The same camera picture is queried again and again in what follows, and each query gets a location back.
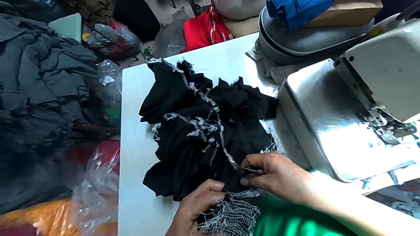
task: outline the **black garment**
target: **black garment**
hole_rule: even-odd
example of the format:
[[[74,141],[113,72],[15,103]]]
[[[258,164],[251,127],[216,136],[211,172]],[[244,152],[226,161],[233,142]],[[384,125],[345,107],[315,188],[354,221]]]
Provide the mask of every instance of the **black garment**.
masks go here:
[[[195,74],[186,61],[178,68],[166,62],[148,66],[156,82],[139,115],[141,121],[160,123],[160,162],[148,170],[143,184],[157,196],[173,195],[175,201],[209,178],[226,183],[225,192],[248,190],[239,183],[243,174],[232,167],[229,156],[240,165],[247,154],[271,145],[259,119],[276,117],[277,99],[244,85],[241,77],[231,86],[220,79],[213,88],[212,81]]]
[[[142,42],[155,40],[160,23],[145,0],[116,0],[113,16]]]

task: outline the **pile of clothes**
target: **pile of clothes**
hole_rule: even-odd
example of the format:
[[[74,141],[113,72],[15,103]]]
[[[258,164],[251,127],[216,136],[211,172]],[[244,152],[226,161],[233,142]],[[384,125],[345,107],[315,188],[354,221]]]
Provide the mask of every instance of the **pile of clothes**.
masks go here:
[[[157,60],[148,66],[156,82],[139,115],[155,124],[160,162],[147,171],[143,184],[157,196],[181,201],[209,178],[224,182],[225,200],[217,214],[200,220],[199,229],[227,236],[252,234],[259,210],[245,200],[259,193],[239,183],[246,173],[237,165],[247,154],[275,149],[259,120],[276,117],[277,99],[244,85],[241,77],[231,85],[219,79],[213,88],[212,80],[195,74],[186,61],[175,67]]]
[[[0,214],[70,196],[61,164],[90,124],[97,58],[0,1]]]

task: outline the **red fabric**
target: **red fabric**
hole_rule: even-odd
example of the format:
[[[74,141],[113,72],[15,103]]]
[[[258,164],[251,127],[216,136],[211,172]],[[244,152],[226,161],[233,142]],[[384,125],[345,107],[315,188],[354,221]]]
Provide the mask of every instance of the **red fabric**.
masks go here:
[[[184,40],[188,52],[212,44],[233,39],[231,32],[223,23],[222,16],[209,7],[206,12],[187,20],[184,24]]]
[[[37,228],[30,224],[23,224],[0,229],[0,236],[42,236],[42,233],[37,233]]]

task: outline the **finger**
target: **finger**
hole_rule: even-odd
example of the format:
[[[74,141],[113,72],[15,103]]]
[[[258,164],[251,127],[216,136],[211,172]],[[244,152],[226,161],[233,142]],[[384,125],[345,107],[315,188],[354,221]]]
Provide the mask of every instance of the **finger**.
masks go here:
[[[243,186],[269,190],[269,179],[266,175],[248,175],[241,178],[240,183]]]
[[[188,195],[187,197],[195,198],[208,191],[220,192],[222,191],[224,186],[225,186],[225,183],[223,182],[208,179],[204,181],[204,183],[202,183],[200,186],[198,186],[198,188],[194,190],[192,193],[190,193],[190,195]]]
[[[256,168],[264,168],[263,165],[263,157],[266,155],[263,154],[249,154],[245,157],[242,161],[241,166],[243,167],[256,167]]]
[[[198,217],[200,213],[206,212],[210,207],[216,204],[217,200],[223,200],[225,198],[223,192],[208,191],[195,199],[195,204],[191,207],[191,211],[195,217]]]

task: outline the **hand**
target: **hand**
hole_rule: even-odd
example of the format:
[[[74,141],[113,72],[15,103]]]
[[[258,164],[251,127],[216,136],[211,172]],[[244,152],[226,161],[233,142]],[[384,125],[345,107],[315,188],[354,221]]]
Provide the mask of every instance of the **hand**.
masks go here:
[[[197,218],[213,206],[217,199],[223,200],[221,192],[224,183],[212,179],[206,180],[194,192],[182,199],[173,222],[165,236],[204,236],[197,230]]]
[[[320,179],[278,152],[247,155],[242,166],[265,172],[264,175],[243,177],[242,185],[265,189],[295,204],[311,206],[315,190],[322,184]]]

